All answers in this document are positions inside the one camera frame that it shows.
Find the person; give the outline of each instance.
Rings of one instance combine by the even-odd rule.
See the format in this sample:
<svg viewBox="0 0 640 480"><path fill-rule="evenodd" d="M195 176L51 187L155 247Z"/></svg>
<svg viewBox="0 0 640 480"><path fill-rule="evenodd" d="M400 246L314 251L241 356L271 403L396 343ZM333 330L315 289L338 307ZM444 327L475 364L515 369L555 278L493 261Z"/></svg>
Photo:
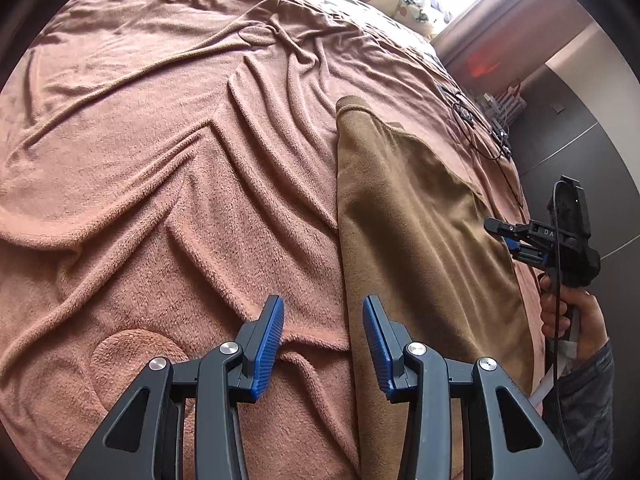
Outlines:
<svg viewBox="0 0 640 480"><path fill-rule="evenodd" d="M542 333L554 336L556 295L550 291L551 279L540 280ZM577 288L560 288L559 336L570 327L564 316L567 305L580 309L577 355L572 371L558 378L562 419L558 417L554 390L543 401L543 420L561 446L561 420L568 455L582 480L606 480L613 472L613 353L604 316L595 296Z"/></svg>

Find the jacket sleeve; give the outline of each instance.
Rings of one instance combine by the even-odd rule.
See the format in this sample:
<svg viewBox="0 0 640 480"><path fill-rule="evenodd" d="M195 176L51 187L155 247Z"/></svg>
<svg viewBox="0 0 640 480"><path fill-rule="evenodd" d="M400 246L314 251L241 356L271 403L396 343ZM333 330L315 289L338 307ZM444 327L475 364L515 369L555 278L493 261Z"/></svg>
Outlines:
<svg viewBox="0 0 640 480"><path fill-rule="evenodd" d="M582 480L606 480L613 471L613 377L613 352L607 342L558 379L566 439ZM543 419L562 445L555 390L543 402Z"/></svg>

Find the bed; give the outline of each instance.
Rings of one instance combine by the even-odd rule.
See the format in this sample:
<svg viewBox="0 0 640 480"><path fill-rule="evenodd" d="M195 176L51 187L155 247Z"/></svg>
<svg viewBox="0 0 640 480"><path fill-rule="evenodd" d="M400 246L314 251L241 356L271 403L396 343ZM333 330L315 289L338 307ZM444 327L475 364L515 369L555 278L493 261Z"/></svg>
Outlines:
<svg viewBox="0 0 640 480"><path fill-rule="evenodd" d="M424 37L357 0L69 1L0 94L0 419L34 472L63 479L146 362L204 355L272 292L282 347L241 410L252 478L397 470L369 291L530 391L535 276L481 228L528 221L516 169L472 149L442 88ZM188 437L185 457L191 479Z"/></svg>

